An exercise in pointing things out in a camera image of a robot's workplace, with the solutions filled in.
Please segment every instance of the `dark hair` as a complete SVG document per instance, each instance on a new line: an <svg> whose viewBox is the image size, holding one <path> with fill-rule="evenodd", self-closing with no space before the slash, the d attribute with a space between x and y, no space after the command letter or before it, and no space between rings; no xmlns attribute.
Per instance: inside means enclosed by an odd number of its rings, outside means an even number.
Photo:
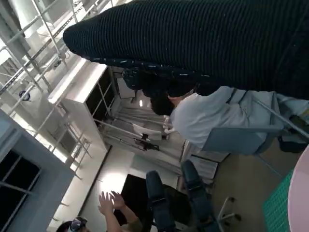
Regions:
<svg viewBox="0 0 309 232"><path fill-rule="evenodd" d="M174 104L169 100L167 93L161 93L160 95L151 98L151 109L156 115L170 116L174 110Z"/></svg>
<svg viewBox="0 0 309 232"><path fill-rule="evenodd" d="M58 229L56 230L56 232L66 232L66 231L69 229L71 223L72 223L72 221L66 221L66 222L62 223L62 224L58 227Z"/></svg>

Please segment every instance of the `hand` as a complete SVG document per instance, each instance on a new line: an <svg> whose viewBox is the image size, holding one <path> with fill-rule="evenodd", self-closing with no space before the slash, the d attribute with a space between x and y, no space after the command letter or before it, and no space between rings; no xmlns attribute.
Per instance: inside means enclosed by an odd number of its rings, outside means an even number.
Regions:
<svg viewBox="0 0 309 232"><path fill-rule="evenodd" d="M98 196L98 201L100 202L98 209L103 215L113 213L112 198L108 196L108 193L104 195L104 192L102 192L101 195Z"/></svg>
<svg viewBox="0 0 309 232"><path fill-rule="evenodd" d="M163 123L163 128L164 129L169 129L169 127L168 127L168 123L169 123L169 117L167 116L166 118L165 118L165 120L164 120L164 123Z"/></svg>
<svg viewBox="0 0 309 232"><path fill-rule="evenodd" d="M119 193L112 191L112 194L110 194L110 197L114 201L114 209L122 209L126 206L124 199Z"/></svg>

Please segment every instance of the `green mat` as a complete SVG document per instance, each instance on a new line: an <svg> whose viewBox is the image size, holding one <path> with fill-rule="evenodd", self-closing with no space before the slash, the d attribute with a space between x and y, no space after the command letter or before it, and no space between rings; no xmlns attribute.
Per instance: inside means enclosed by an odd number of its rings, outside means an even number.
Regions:
<svg viewBox="0 0 309 232"><path fill-rule="evenodd" d="M279 184L263 205L268 232L290 232L288 221L288 194L293 170Z"/></svg>

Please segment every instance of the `black knit fabric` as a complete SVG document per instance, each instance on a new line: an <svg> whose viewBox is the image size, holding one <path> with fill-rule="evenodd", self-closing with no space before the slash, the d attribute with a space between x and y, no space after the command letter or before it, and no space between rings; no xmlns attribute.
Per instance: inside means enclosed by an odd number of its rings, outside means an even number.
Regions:
<svg viewBox="0 0 309 232"><path fill-rule="evenodd" d="M124 68L309 99L308 0L136 0L66 29L68 48Z"/></svg>
<svg viewBox="0 0 309 232"><path fill-rule="evenodd" d="M199 86L190 82L177 81L175 79L164 78L155 74L137 70L124 70L123 79L126 85L132 90L142 90L146 97L160 96L162 92L168 93L171 97L180 97L192 89ZM204 88L200 95L209 95Z"/></svg>

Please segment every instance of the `white shirt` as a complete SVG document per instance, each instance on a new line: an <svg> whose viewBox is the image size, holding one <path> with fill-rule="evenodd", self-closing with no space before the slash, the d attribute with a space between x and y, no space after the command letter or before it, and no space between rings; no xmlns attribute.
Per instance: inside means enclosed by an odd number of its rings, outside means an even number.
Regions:
<svg viewBox="0 0 309 232"><path fill-rule="evenodd" d="M202 148L214 127L265 125L270 122L270 113L266 112L266 117L254 115L252 111L262 110L260 106L252 109L251 94L262 94L264 103L271 106L271 96L273 93L249 91L245 95L245 100L238 103L226 103L232 96L233 88L220 87L208 96L200 96L196 93L186 97L173 110L170 119L175 130L189 142Z"/></svg>

